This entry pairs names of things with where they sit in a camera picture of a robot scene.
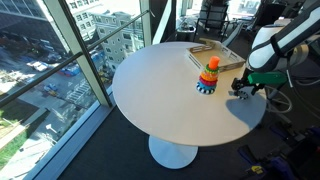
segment car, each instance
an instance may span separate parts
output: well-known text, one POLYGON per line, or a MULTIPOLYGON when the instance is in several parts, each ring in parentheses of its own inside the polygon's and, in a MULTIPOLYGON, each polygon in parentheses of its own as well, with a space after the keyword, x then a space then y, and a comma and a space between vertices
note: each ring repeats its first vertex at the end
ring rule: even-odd
POLYGON ((57 91, 58 90, 57 86, 55 84, 52 84, 52 83, 44 86, 43 89, 45 91, 47 91, 47 92, 49 92, 49 91, 57 91))
POLYGON ((32 67, 33 69, 42 72, 48 69, 49 65, 47 63, 44 62, 40 62, 40 61, 32 61, 27 63, 28 66, 32 67))

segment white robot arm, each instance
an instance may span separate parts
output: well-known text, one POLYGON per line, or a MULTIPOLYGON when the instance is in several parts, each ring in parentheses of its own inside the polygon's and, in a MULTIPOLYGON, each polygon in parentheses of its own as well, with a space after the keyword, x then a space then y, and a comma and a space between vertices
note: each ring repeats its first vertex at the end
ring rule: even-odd
MULTIPOLYGON (((320 1, 316 1, 308 9, 285 27, 266 26, 262 28, 254 41, 253 48, 248 56, 248 64, 254 72, 270 72, 286 64, 284 57, 294 48, 304 51, 299 46, 310 36, 320 30, 320 1)), ((293 60, 304 60, 295 57, 293 60)))
POLYGON ((242 78, 235 78, 231 84, 232 94, 240 97, 241 88, 253 86, 251 94, 254 95, 271 82, 268 73, 285 68, 288 60, 290 65, 304 61, 308 47, 301 43, 319 30, 320 1, 315 2, 285 27, 270 25, 261 28, 247 58, 247 68, 242 78), (258 79, 255 83, 250 82, 248 77, 253 73, 260 74, 263 81, 258 79))

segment orange ring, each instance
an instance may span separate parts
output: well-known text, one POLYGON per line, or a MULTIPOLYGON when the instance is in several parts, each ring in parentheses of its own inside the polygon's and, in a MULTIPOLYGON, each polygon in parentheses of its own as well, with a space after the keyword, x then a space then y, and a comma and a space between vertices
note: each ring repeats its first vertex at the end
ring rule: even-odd
POLYGON ((206 81, 216 81, 218 79, 217 74, 210 74, 203 71, 201 72, 200 76, 206 81))

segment city buildings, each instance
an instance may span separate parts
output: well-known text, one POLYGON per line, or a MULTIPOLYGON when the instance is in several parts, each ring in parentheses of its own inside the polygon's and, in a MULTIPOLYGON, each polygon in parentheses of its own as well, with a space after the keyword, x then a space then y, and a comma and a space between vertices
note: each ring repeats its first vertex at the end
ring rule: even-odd
MULTIPOLYGON (((99 0, 66 0, 85 41, 95 34, 95 26, 86 11, 99 0)), ((40 45, 60 54, 70 51, 43 0, 0 1, 0 37, 40 45)))
MULTIPOLYGON (((134 14, 130 12, 112 12, 108 9, 108 6, 103 5, 92 8, 89 12, 96 25, 99 39, 126 24, 134 17, 134 14)), ((126 57, 144 47, 141 19, 136 20, 119 33, 105 40, 101 45, 105 60, 110 68, 115 71, 126 57)))

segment table top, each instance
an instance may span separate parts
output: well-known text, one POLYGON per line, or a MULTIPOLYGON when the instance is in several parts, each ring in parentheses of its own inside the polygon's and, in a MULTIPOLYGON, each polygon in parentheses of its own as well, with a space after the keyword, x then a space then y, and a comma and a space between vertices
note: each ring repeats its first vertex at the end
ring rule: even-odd
POLYGON ((184 145, 211 146, 250 132, 262 119, 265 92, 247 100, 230 96, 231 83, 243 68, 220 73, 216 91, 196 90, 199 73, 186 55, 197 43, 168 42, 130 55, 117 68, 112 89, 124 116, 142 131, 184 145))

